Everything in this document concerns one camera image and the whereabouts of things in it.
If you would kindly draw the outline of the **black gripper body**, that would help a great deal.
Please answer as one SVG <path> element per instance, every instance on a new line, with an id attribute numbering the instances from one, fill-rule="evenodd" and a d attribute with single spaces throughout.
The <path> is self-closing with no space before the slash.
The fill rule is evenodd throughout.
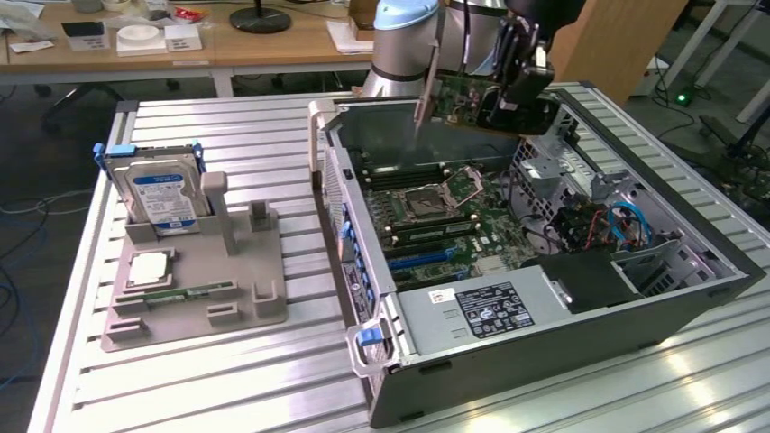
<path id="1" fill-rule="evenodd" d="M 585 0 L 508 0 L 517 19 L 517 33 L 538 41 L 552 41 L 565 26 L 577 22 Z"/>

